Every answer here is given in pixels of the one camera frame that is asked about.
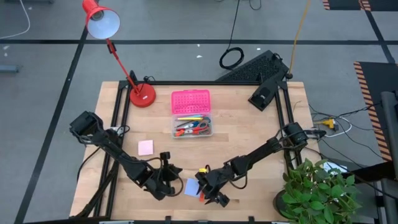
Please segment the pink sticky note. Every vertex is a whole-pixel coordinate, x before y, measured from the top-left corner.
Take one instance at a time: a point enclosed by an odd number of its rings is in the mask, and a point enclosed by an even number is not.
[[[148,156],[154,153],[154,140],[145,140],[138,142],[138,155]]]

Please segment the plant pot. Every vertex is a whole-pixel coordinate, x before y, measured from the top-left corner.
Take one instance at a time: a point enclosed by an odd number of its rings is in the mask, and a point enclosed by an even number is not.
[[[282,215],[283,217],[287,218],[286,216],[284,216],[282,214],[282,211],[286,211],[286,204],[284,202],[284,200],[282,199],[283,194],[285,194],[285,190],[281,190],[279,193],[277,193],[277,195],[274,197],[274,209],[279,213],[279,215]]]

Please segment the gray floor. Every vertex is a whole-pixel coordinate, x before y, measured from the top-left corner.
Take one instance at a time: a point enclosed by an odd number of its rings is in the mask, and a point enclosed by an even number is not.
[[[227,39],[236,1],[214,0],[101,0],[121,16],[114,39]],[[239,8],[235,39],[292,40],[305,1],[263,0],[253,11],[247,1]],[[81,1],[55,4],[25,3],[30,31],[15,39],[80,38],[85,14]],[[18,3],[0,1],[0,36],[24,30],[27,23]],[[398,12],[374,12],[386,40],[398,40]],[[326,11],[313,1],[301,40],[377,40],[363,11]],[[271,50],[290,63],[291,45],[239,45],[245,61]],[[18,74],[0,75],[0,223],[13,223],[32,175],[37,156],[68,73],[75,44],[3,44],[1,64],[23,65]],[[226,45],[120,45],[118,54],[138,78],[157,80],[215,80],[226,72],[218,59]],[[389,46],[398,59],[398,46]],[[227,60],[234,60],[233,55]],[[310,104],[322,112],[339,114],[365,106],[353,68],[354,61],[387,62],[378,45],[299,45],[294,81],[303,81]],[[82,145],[68,132],[68,124],[84,110],[94,110],[101,82],[123,79],[121,69],[105,45],[86,44],[81,53],[49,153],[32,197],[25,222],[67,218],[76,187],[76,172],[83,157]],[[349,117],[370,128],[367,113]],[[353,129],[353,139],[376,151],[371,131]],[[365,165],[381,159],[346,136],[327,139],[333,147]],[[322,153],[346,160],[324,144]]]

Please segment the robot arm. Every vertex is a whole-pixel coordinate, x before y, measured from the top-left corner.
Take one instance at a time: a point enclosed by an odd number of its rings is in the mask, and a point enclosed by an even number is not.
[[[207,173],[196,173],[195,177],[200,186],[198,192],[202,191],[205,199],[209,199],[206,204],[216,202],[223,207],[227,206],[229,198],[220,192],[227,182],[245,177],[255,163],[272,153],[283,149],[299,151],[307,145],[308,137],[298,123],[288,124],[282,130],[286,137],[277,139],[275,136],[248,155],[238,156],[226,161],[222,168]]]
[[[170,186],[170,181],[178,178],[182,169],[169,164],[169,152],[163,152],[159,158],[162,166],[153,168],[147,161],[142,161],[134,156],[129,156],[121,149],[119,134],[113,129],[103,129],[101,118],[91,112],[83,112],[70,124],[70,132],[82,144],[94,144],[102,148],[115,161],[118,161],[127,176],[140,188],[151,193],[157,200],[162,200],[167,195],[174,195],[175,190]]]

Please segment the clear plastic container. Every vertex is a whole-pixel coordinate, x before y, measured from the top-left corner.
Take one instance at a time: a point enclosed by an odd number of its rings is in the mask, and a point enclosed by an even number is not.
[[[213,135],[213,118],[208,90],[174,91],[171,108],[173,138]]]

